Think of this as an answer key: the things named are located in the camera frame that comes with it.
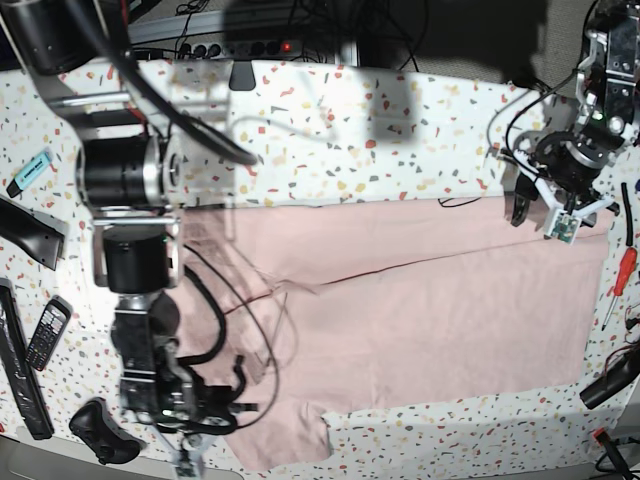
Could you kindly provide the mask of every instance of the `power strip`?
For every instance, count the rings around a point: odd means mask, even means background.
[[[180,48],[178,58],[191,60],[290,60],[302,55],[299,40],[251,40],[224,41],[212,43],[185,43]]]

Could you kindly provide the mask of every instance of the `pink towel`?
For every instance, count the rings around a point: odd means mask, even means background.
[[[533,222],[511,227],[502,198],[454,209],[420,201],[189,212],[187,242],[252,300],[281,364],[273,411],[229,445],[253,470],[319,461],[329,456],[324,412],[572,383],[609,218],[568,246],[543,240]],[[257,329],[206,267],[187,263],[229,312],[227,347],[197,371],[228,382],[243,354],[259,384],[241,400],[265,405],[273,373]],[[180,354],[202,353],[217,335],[213,316],[188,281],[172,296]]]

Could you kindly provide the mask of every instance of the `speckled white table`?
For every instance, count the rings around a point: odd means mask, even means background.
[[[260,155],[259,165],[237,167],[211,155],[197,160],[197,152],[185,147],[186,183],[172,192],[174,198],[189,204],[269,207],[502,195],[505,165],[489,153],[503,145],[507,123],[536,95],[428,74],[274,62],[255,62],[254,69],[256,89],[231,92],[226,63],[144,65],[148,78],[174,104],[205,116]],[[99,63],[65,76],[64,81],[79,93],[119,89],[117,74]],[[93,285],[91,222],[74,186],[79,142],[73,130],[45,107],[20,72],[0,75],[0,108],[3,187],[45,145],[55,155],[52,168],[16,200],[67,223],[64,259],[51,272],[0,239],[0,276],[14,284],[28,338],[50,296],[59,294],[74,306],[63,341],[47,370],[39,374],[56,435],[73,440],[67,423],[94,396],[106,398],[122,422],[116,388],[120,361],[108,337],[115,298]],[[569,111],[565,101],[551,99],[532,109],[518,127],[561,127]],[[124,128],[132,135],[139,130]],[[104,130],[100,135],[113,133]],[[621,155],[615,168],[602,173],[597,186],[615,192],[620,200],[620,182],[635,185],[638,174],[638,154],[630,151]],[[640,212],[636,195],[632,201]],[[623,342],[623,310],[605,333],[596,327],[608,306],[606,295],[624,251],[623,236],[620,217],[610,234],[611,254],[586,346],[584,375],[576,384],[347,416],[329,414],[325,418],[334,448],[331,459],[261,474],[241,473],[245,478],[269,479],[465,478],[583,463],[589,458],[590,433],[615,425],[630,392],[622,392],[595,412],[586,411],[578,397],[601,371],[609,352]],[[640,298],[636,280],[634,275],[621,308]],[[9,436],[22,424],[4,374],[0,374],[0,423]],[[144,428],[125,426],[149,443],[143,455],[168,458]],[[224,441],[208,452],[207,462],[241,471]]]

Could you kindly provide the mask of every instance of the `teal highlighter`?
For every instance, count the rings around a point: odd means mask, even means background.
[[[18,175],[14,177],[9,186],[7,187],[7,195],[10,198],[20,195],[31,183],[40,176],[46,168],[51,165],[51,150],[45,148],[38,155],[33,157],[25,167],[20,170]]]

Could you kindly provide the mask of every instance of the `screwdriver handle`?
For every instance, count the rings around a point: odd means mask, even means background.
[[[627,248],[627,251],[624,252],[624,257],[622,257],[622,261],[620,262],[620,272],[618,273],[618,279],[616,280],[616,287],[613,289],[613,294],[616,297],[622,296],[624,292],[624,287],[627,286],[627,282],[629,281],[629,277],[636,269],[636,263],[638,261],[638,251],[633,248]]]

